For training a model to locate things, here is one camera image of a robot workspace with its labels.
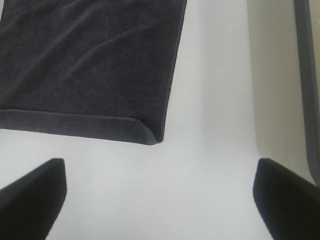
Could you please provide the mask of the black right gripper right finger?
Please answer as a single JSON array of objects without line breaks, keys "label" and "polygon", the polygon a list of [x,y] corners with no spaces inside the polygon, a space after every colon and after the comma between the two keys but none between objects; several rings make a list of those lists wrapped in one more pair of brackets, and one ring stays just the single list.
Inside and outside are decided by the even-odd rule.
[{"label": "black right gripper right finger", "polygon": [[269,158],[258,161],[253,199],[274,240],[320,238],[320,189]]}]

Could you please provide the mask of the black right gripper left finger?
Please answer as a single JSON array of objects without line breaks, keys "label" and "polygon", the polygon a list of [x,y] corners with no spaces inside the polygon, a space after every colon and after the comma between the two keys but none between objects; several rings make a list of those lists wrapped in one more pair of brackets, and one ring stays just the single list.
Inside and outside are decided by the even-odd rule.
[{"label": "black right gripper left finger", "polygon": [[65,161],[53,158],[0,190],[0,238],[44,240],[67,195]]}]

